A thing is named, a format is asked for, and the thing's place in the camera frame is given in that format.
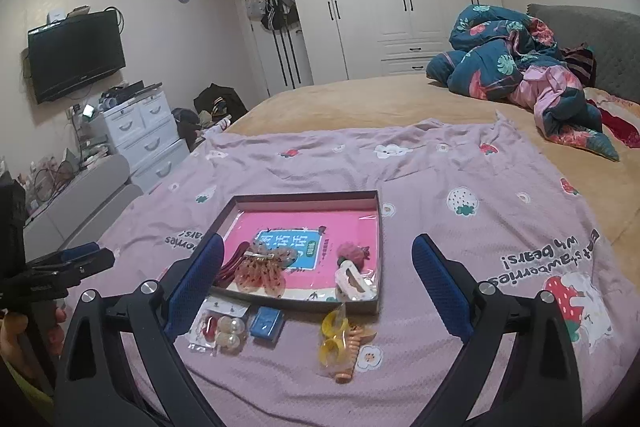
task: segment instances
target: blue box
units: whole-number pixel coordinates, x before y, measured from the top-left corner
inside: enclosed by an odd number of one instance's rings
[[[284,324],[284,313],[280,310],[261,306],[251,324],[249,333],[252,337],[275,343],[280,336]]]

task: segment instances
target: comforter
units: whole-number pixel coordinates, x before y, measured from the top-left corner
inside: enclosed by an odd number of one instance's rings
[[[602,133],[602,117],[588,104],[578,78],[562,61],[554,34],[540,19],[497,6],[471,5],[427,75],[449,90],[480,100],[508,100],[533,110],[549,141],[619,161]]]

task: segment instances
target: tv screen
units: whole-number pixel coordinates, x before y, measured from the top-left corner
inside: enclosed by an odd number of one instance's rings
[[[115,10],[77,15],[28,33],[33,90],[50,102],[126,64]]]

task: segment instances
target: gray headboard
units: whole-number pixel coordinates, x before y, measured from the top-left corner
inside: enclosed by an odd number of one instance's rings
[[[640,103],[640,16],[584,6],[530,4],[529,15],[543,20],[561,48],[586,42],[598,67],[595,86]]]

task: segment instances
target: box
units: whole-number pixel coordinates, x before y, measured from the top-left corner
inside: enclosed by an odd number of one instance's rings
[[[289,246],[298,259],[284,270],[286,289],[281,298],[263,288],[244,293],[235,282],[216,291],[260,306],[325,313],[341,302],[335,288],[337,249],[351,242],[369,247],[363,276],[375,298],[348,301],[350,313],[377,314],[382,275],[382,236],[378,192],[323,192],[235,196],[209,228],[225,241],[225,263],[243,241],[258,238],[268,247]]]

